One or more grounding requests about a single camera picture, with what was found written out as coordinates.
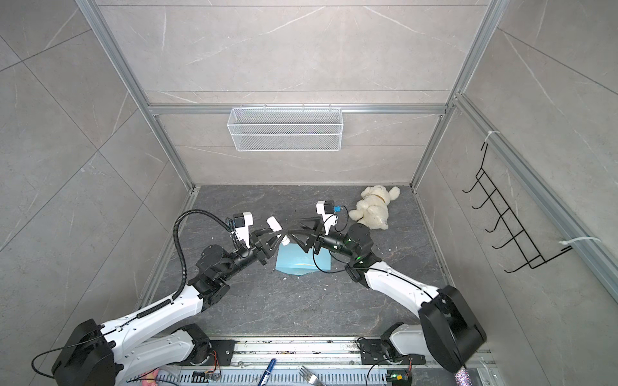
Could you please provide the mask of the light blue envelope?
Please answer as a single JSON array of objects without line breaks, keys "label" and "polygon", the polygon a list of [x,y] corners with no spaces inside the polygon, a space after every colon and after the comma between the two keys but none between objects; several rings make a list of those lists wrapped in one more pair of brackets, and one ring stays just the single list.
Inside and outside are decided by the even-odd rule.
[{"label": "light blue envelope", "polygon": [[322,270],[329,271],[332,258],[328,250],[321,249],[319,253],[306,253],[297,244],[291,243],[279,247],[275,269],[280,273],[303,276],[319,271],[315,263]]}]

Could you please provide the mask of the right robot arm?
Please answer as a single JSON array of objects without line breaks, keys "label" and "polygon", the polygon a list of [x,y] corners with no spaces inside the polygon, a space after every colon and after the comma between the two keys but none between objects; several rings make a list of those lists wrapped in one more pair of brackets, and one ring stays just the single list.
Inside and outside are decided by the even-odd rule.
[{"label": "right robot arm", "polygon": [[487,334],[454,286],[438,288],[409,278],[373,253],[370,228],[354,224],[345,233],[326,233],[323,221],[286,232],[306,253],[326,249],[347,257],[352,281],[380,292],[412,312],[420,321],[426,348],[445,370],[457,373],[487,341]]}]

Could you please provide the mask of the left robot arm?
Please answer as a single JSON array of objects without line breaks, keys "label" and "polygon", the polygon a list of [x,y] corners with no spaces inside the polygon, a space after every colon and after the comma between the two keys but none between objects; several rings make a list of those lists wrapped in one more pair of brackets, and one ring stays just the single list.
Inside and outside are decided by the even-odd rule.
[{"label": "left robot arm", "polygon": [[[179,228],[185,218],[194,214],[215,220],[230,233],[236,250],[207,247],[198,261],[198,274],[189,279]],[[79,324],[67,344],[56,349],[56,362],[45,376],[58,385],[119,385],[169,363],[202,363],[209,355],[210,341],[200,327],[183,326],[166,336],[160,333],[217,304],[230,289],[228,279],[254,262],[265,265],[275,255],[285,241],[278,220],[270,217],[266,229],[250,232],[252,223],[249,212],[228,221],[203,210],[181,214],[173,227],[181,265],[179,288],[121,318],[102,324],[89,319]]]}]

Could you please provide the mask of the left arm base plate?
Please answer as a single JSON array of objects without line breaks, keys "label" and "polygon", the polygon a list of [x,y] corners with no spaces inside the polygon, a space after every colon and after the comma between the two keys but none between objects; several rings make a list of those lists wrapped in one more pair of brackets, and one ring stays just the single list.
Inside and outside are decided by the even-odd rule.
[{"label": "left arm base plate", "polygon": [[230,366],[236,341],[232,339],[215,339],[209,344],[199,344],[189,363],[194,366],[214,366],[217,360],[220,366]]}]

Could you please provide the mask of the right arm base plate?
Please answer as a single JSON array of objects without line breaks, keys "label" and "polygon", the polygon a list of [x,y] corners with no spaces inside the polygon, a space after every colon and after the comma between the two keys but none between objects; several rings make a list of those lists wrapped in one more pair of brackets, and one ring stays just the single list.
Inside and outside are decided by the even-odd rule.
[{"label": "right arm base plate", "polygon": [[397,364],[397,365],[425,365],[426,357],[420,354],[402,355],[396,352],[391,344],[380,339],[366,339],[360,337],[355,344],[360,352],[363,365]]}]

